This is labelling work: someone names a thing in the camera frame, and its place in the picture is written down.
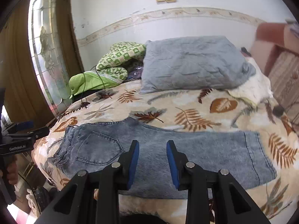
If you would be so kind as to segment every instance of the leaf-patterned blanket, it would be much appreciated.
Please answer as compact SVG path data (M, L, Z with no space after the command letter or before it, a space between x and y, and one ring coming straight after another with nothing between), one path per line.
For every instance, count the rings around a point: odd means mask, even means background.
M299 196L298 136L288 118L272 115L275 99L256 108L232 98L226 91L170 90L139 94L141 81L131 81L101 90L72 104L37 144L33 157L42 173L62 189L69 181L47 158L59 148L68 125L120 121L128 116L152 126L186 132L237 131L260 132L262 144L272 160L278 177L247 190L265 215L271 219ZM185 223L186 200L147 200L120 196L120 211L149 213L168 223Z

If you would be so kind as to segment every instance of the blue denim jeans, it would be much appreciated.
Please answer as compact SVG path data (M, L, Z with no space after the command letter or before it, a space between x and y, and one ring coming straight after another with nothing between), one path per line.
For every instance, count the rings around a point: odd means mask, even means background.
M166 155L168 140L173 140L179 152L203 169L215 172L228 169L245 189L276 177L257 132L175 132L131 117L118 122L67 127L59 149L48 160L71 178L81 169L95 172L117 161L122 152L129 150L132 140L140 143L135 180L131 189L121 194L187 199L187 191L177 191L172 183Z

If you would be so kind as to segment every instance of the gray pillowcase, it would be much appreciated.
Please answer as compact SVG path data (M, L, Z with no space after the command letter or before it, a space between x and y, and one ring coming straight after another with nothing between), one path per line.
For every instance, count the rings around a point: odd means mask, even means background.
M255 67L225 36L147 41L140 93L173 89L232 89Z

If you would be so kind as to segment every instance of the human hand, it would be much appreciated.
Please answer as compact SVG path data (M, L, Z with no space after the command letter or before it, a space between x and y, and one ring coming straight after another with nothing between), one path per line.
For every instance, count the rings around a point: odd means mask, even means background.
M14 157L14 160L7 166L7 179L8 182L12 185L17 184L18 182L18 167L16 163L16 157ZM0 170L0 177L3 176L3 172Z

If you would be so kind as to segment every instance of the jeans back pocket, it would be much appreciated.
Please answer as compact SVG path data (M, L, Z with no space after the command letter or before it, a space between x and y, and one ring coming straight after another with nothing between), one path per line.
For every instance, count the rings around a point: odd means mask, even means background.
M90 164L107 165L123 151L117 139L92 131L80 146L76 159Z

